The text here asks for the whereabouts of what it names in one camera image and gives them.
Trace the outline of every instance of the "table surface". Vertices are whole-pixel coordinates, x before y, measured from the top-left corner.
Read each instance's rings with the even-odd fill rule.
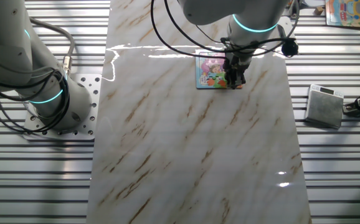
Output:
[[[74,35],[73,73],[102,73],[110,0],[27,0],[26,6],[30,16]],[[325,12],[313,11],[301,11],[300,54],[286,60],[312,222],[360,223],[360,118],[344,116],[339,130],[302,122],[312,83],[343,91],[347,103],[360,96],[360,30],[328,27]],[[35,30],[62,61],[69,41],[43,27]],[[12,108],[10,117],[24,122],[22,104],[5,105]],[[0,223],[84,224],[93,142],[27,142],[8,133],[0,123]]]
[[[111,8],[87,223],[309,223],[284,60],[255,58],[241,90],[197,90],[195,59],[162,47],[149,1]],[[165,33],[162,4],[155,14],[195,51]],[[227,21],[205,29],[218,39]]]

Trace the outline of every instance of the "children's book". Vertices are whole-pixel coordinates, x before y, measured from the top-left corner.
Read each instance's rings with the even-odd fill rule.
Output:
[[[327,25],[360,27],[360,0],[325,0]]]

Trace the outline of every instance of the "bolt hole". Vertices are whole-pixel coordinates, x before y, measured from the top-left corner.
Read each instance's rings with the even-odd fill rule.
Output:
[[[81,121],[82,121],[82,120],[80,119],[80,116],[79,116],[77,113],[71,112],[70,115],[71,115],[72,119],[74,119],[75,121],[77,121],[77,122],[81,122]]]

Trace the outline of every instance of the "teal led ring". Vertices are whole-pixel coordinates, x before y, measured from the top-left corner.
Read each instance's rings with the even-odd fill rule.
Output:
[[[251,29],[251,28],[248,28],[248,27],[242,25],[242,23],[240,23],[240,21],[238,21],[238,19],[236,18],[236,16],[235,16],[234,14],[232,15],[232,17],[234,18],[234,21],[235,21],[241,28],[243,28],[244,30],[247,30],[247,31],[249,31],[249,32],[264,33],[264,32],[268,32],[268,31],[274,29],[274,28],[277,26],[277,24],[275,24],[273,27],[270,27],[270,28],[268,28],[268,29],[255,30],[255,29]]]

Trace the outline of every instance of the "mounting plate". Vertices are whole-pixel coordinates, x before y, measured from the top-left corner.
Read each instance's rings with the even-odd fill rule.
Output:
[[[24,134],[25,139],[29,141],[38,141],[46,140],[46,138],[58,140],[93,140],[95,138],[102,76],[99,74],[71,74],[71,77],[73,81],[82,84],[87,89],[90,97],[92,98],[92,106],[87,119],[82,121],[78,126],[66,132],[59,133],[56,130],[49,130],[46,133]],[[34,110],[34,107],[29,104],[29,109]],[[25,120],[25,128],[37,129],[38,127],[43,126],[44,124],[39,118],[35,118],[28,112]]]

